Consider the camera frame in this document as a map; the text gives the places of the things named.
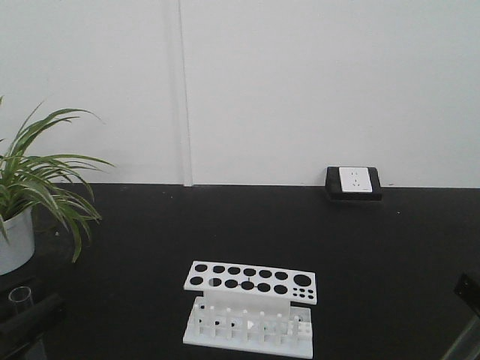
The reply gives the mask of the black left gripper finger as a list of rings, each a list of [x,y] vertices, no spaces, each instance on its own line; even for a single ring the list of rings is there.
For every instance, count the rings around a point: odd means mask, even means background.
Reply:
[[[52,294],[1,323],[1,352],[27,353],[42,335],[65,318],[65,300]]]

